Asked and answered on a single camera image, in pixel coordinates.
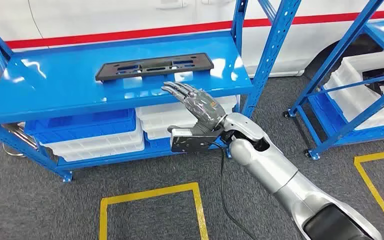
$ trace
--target yellow tape square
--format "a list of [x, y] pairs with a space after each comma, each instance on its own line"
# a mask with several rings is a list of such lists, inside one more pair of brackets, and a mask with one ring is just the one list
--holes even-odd
[[207, 226], [205, 223], [203, 203], [201, 201], [200, 189], [197, 182], [187, 184], [157, 188], [148, 191], [129, 193], [119, 196], [103, 197], [100, 201], [99, 215], [99, 240], [107, 240], [107, 208], [110, 204], [119, 204], [134, 200], [158, 197], [167, 194], [175, 194], [186, 191], [192, 191], [195, 202], [196, 216], [198, 218], [199, 233], [201, 240], [208, 240]]
[[384, 152], [374, 153], [374, 154], [369, 154], [364, 156], [356, 156], [354, 157], [354, 165], [357, 168], [358, 172], [360, 173], [361, 177], [363, 178], [365, 184], [367, 185], [374, 199], [379, 204], [380, 208], [384, 213], [384, 199], [379, 194], [378, 190], [376, 189], [373, 182], [370, 180], [369, 176], [367, 175], [366, 171], [364, 170], [361, 164], [361, 163], [381, 160], [381, 159], [384, 159]]

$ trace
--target gray carpet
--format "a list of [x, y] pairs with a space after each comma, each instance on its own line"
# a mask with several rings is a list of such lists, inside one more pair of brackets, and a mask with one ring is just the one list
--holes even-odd
[[[253, 119], [305, 176], [362, 213], [384, 238], [384, 214], [353, 164], [354, 156], [383, 152], [384, 140], [331, 148], [319, 161], [306, 158], [303, 150], [314, 144], [307, 129], [281, 113], [308, 81], [306, 76], [270, 79]], [[363, 167], [384, 195], [384, 162]], [[0, 240], [98, 239], [101, 198], [190, 182], [199, 184], [210, 239], [249, 239], [223, 212], [217, 150], [80, 169], [66, 184], [0, 147]], [[300, 239], [281, 206], [244, 168], [228, 161], [224, 184], [228, 209], [259, 239]], [[199, 239], [197, 226], [190, 192], [108, 207], [111, 240]]]

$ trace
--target shelf foot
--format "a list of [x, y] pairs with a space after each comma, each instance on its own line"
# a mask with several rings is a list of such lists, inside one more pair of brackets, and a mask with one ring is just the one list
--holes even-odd
[[294, 118], [297, 115], [295, 113], [293, 113], [290, 108], [288, 108], [287, 111], [282, 112], [282, 116], [284, 118], [288, 119], [288, 118]]
[[307, 158], [312, 159], [312, 160], [319, 160], [320, 159], [320, 155], [317, 152], [313, 152], [310, 149], [305, 150], [304, 154]]
[[64, 175], [62, 178], [63, 183], [70, 183], [73, 180], [73, 172], [70, 171], [68, 175]]

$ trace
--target white storage box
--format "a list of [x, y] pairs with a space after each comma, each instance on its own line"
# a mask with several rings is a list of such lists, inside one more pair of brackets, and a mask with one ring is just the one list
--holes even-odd
[[[357, 56], [344, 57], [340, 67], [332, 72], [324, 89], [332, 89], [363, 81], [363, 72], [383, 69], [384, 51]], [[348, 122], [367, 109], [381, 96], [364, 85], [348, 87], [328, 92], [337, 103]], [[355, 130], [384, 126], [384, 108], [364, 121]]]
[[[176, 126], [178, 126], [180, 128], [192, 128], [196, 123], [197, 123], [197, 121], [194, 121], [194, 122], [191, 122], [191, 123], [176, 124]], [[169, 133], [169, 131], [167, 131], [167, 128], [169, 126], [170, 125], [163, 126], [163, 127], [159, 126], [158, 128], [148, 129], [145, 132], [146, 132], [147, 137], [148, 137], [149, 140], [168, 138], [171, 135]]]
[[141, 121], [130, 132], [42, 144], [67, 162], [142, 151], [145, 148]]
[[[216, 100], [227, 114], [232, 112], [232, 108], [237, 102], [235, 95], [217, 97]], [[150, 129], [162, 129], [170, 125], [195, 124], [198, 121], [181, 102], [141, 106], [135, 110], [136, 117], [140, 119], [142, 128], [147, 133]]]

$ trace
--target silver robotic arm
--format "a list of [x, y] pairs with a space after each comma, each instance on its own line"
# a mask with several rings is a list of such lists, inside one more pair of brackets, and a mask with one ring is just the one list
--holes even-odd
[[206, 151], [220, 136], [232, 158], [280, 202], [306, 240], [382, 239], [361, 214], [302, 175], [248, 117], [237, 112], [226, 115], [215, 99], [189, 85], [164, 85], [162, 89], [177, 97], [198, 119], [193, 128], [169, 127], [173, 152]]

